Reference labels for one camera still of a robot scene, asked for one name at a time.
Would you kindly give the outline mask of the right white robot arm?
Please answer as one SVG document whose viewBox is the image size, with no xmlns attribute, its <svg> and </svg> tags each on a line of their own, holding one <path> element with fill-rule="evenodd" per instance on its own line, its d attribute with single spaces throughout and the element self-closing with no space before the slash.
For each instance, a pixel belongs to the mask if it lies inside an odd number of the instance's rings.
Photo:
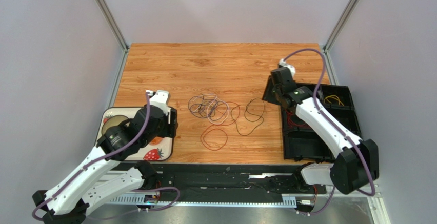
<svg viewBox="0 0 437 224">
<path fill-rule="evenodd" d="M 358 191 L 376 194 L 379 177 L 379 149 L 372 140 L 363 140 L 344 127 L 323 106 L 315 90 L 298 87 L 291 67 L 270 72 L 263 100 L 293 112 L 327 145 L 335 161 L 312 163 L 300 169 L 297 176 L 306 185 L 329 185 L 347 195 Z"/>
</svg>

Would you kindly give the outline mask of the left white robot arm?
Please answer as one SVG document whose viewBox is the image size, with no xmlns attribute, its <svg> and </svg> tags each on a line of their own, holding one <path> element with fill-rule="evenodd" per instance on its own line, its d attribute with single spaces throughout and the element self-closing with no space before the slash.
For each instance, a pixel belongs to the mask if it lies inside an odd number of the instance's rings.
<svg viewBox="0 0 437 224">
<path fill-rule="evenodd" d="M 33 194 L 33 218 L 43 223 L 83 223 L 101 205 L 128 191 L 151 190 L 157 185 L 157 171 L 148 161 L 139 161 L 100 185 L 96 182 L 155 138 L 175 138 L 176 129 L 173 107 L 145 105 L 133 118 L 105 117 L 102 135 L 86 158 L 56 186 Z"/>
</svg>

